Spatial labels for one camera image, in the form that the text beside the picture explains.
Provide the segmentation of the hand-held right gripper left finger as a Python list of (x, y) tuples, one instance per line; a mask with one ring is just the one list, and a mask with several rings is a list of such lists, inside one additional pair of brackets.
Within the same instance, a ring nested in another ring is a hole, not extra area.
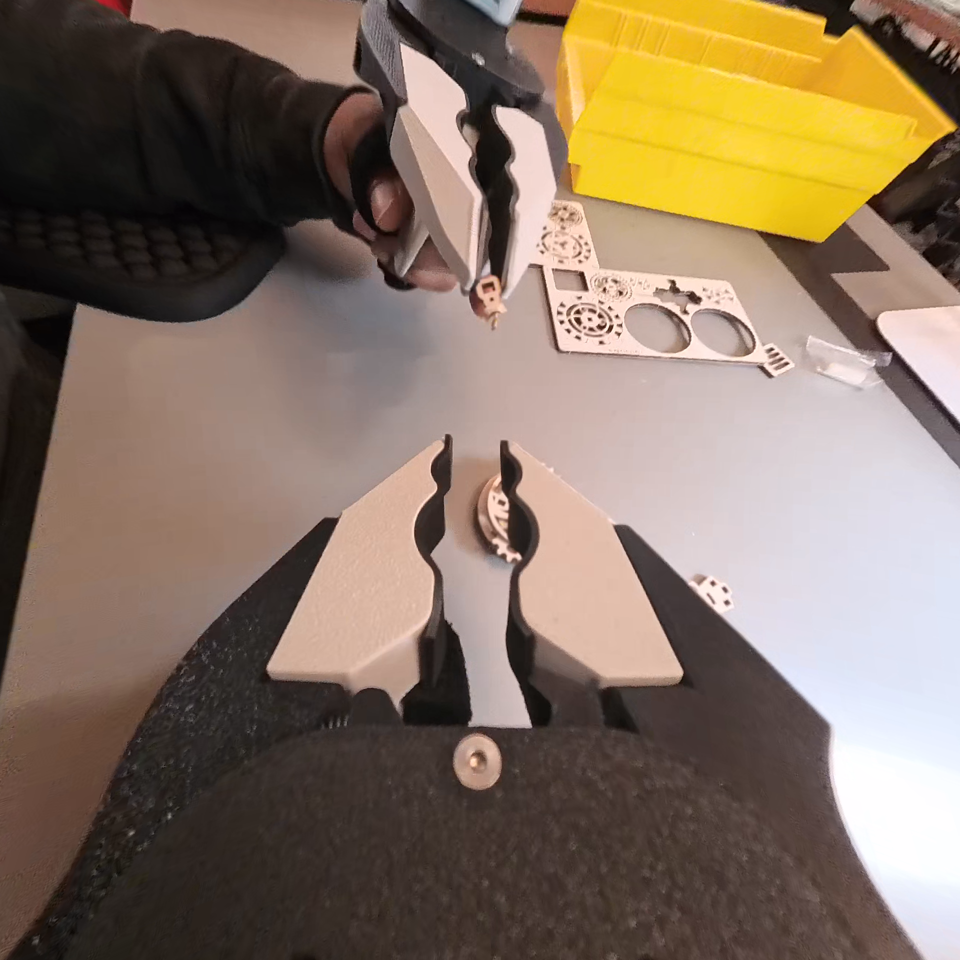
[(270, 657), (272, 680), (382, 690), (393, 702), (437, 685), (448, 642), (432, 554), (451, 471), (446, 435), (342, 512)]

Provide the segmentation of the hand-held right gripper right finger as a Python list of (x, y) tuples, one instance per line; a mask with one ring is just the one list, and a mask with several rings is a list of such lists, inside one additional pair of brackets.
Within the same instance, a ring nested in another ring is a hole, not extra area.
[(507, 649), (524, 695), (673, 687), (678, 655), (615, 523), (512, 440), (500, 445), (510, 575)]

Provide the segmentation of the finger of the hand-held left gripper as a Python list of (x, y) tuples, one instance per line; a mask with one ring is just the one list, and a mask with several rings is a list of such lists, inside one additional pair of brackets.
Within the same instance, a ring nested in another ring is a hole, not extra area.
[(509, 299), (537, 252), (557, 190), (544, 126), (523, 110), (492, 110), (503, 158), (490, 189), (490, 269)]
[(474, 148), (461, 128), (467, 95), (428, 55), (404, 42), (399, 51), (405, 98), (393, 119), (390, 157), (413, 214), (399, 234), (392, 267), (405, 279), (431, 241), (462, 291), (470, 292), (480, 276), (486, 200), (472, 170)]

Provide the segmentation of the ornate wooden cross piece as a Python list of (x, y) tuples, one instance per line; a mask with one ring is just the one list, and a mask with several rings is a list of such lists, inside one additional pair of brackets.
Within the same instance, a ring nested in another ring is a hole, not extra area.
[(688, 585), (716, 613), (725, 616), (734, 607), (734, 595), (729, 585), (714, 576), (697, 575), (688, 581)]

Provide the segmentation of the round wooden gear assembly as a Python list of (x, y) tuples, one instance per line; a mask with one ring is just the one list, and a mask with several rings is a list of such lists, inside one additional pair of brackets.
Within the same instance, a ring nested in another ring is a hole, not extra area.
[(482, 545), (490, 555), (511, 566), (511, 576), (519, 580), (536, 556), (540, 529), (536, 518), (520, 505), (518, 521), (511, 526), (511, 500), (505, 492), (500, 472), (493, 474), (478, 494), (476, 528)]

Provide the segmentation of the small wooden key piece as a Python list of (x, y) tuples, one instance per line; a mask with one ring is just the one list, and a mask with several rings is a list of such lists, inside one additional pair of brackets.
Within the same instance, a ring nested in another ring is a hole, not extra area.
[(486, 324), (489, 330), (496, 330), (506, 313), (500, 280), (492, 274), (478, 279), (467, 298), (473, 314)]

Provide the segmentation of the wooden sheet with round holes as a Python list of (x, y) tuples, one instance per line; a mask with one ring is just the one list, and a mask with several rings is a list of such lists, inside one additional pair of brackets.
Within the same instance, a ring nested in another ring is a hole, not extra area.
[[(676, 359), (731, 366), (763, 362), (763, 342), (734, 286), (720, 279), (627, 270), (574, 270), (582, 290), (563, 289), (563, 270), (540, 267), (554, 342), (561, 354), (633, 359)], [(657, 349), (628, 325), (633, 310), (651, 311), (675, 332), (676, 346)], [(697, 330), (714, 317), (732, 327), (743, 343), (735, 351), (710, 345)]]

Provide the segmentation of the person's left hand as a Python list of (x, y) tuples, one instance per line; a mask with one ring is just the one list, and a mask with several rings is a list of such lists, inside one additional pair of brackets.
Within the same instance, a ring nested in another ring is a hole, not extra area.
[(351, 176), (354, 156), (371, 131), (383, 128), (382, 106), (372, 93), (351, 93), (339, 103), (327, 122), (322, 162), (330, 185), (351, 214), (350, 226), (345, 231), (366, 245), (386, 281), (437, 294), (450, 293), (458, 288), (458, 281), (432, 241), (424, 243), (402, 277), (397, 277), (392, 270), (399, 235), (415, 213), (413, 200), (393, 166), (388, 165), (369, 183), (368, 219), (361, 215), (354, 201)]

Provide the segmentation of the wooden sheet with large gears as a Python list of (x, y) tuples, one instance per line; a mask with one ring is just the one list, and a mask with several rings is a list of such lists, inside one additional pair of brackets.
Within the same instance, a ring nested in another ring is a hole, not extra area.
[(581, 203), (566, 199), (553, 201), (531, 265), (560, 270), (598, 268), (593, 237)]

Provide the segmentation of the yellow plastic bin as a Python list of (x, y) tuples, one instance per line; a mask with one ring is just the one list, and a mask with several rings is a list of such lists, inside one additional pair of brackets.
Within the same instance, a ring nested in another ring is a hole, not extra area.
[(956, 129), (859, 27), (747, 1), (581, 1), (556, 103), (578, 195), (821, 242)]

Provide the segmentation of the clear plastic parts bag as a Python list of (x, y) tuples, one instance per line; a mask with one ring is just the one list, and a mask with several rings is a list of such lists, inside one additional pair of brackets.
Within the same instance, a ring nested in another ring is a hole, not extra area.
[(881, 373), (893, 359), (892, 352), (860, 350), (813, 335), (806, 338), (804, 356), (807, 365), (817, 375), (857, 390), (877, 386), (882, 379)]

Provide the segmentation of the white stand base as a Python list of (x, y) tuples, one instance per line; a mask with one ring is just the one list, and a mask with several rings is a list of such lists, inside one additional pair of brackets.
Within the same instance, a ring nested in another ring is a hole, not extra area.
[(959, 307), (929, 307), (882, 312), (879, 335), (959, 422)]

